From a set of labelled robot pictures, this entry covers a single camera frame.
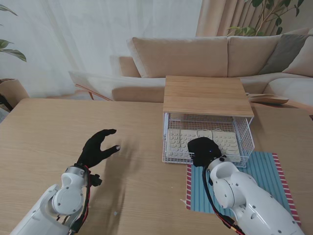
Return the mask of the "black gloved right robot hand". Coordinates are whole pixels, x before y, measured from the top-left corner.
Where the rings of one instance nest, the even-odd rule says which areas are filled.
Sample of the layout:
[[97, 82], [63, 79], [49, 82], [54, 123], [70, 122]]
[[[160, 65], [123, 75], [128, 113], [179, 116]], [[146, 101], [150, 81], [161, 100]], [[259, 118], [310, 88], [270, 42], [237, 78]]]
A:
[[218, 145], [208, 137], [193, 139], [187, 146], [195, 167], [207, 166], [213, 160], [222, 156]]

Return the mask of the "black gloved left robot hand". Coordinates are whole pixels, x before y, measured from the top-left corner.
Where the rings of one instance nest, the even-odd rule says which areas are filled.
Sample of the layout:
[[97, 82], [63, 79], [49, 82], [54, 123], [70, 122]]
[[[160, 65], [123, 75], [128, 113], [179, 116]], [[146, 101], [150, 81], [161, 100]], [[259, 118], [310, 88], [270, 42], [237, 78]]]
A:
[[88, 168], [92, 168], [107, 159], [112, 154], [120, 150], [119, 145], [115, 145], [106, 150], [101, 150], [101, 144], [105, 137], [116, 133], [115, 129], [104, 129], [95, 133], [91, 138], [88, 139], [83, 147], [82, 153], [76, 162], [78, 165], [84, 165]]

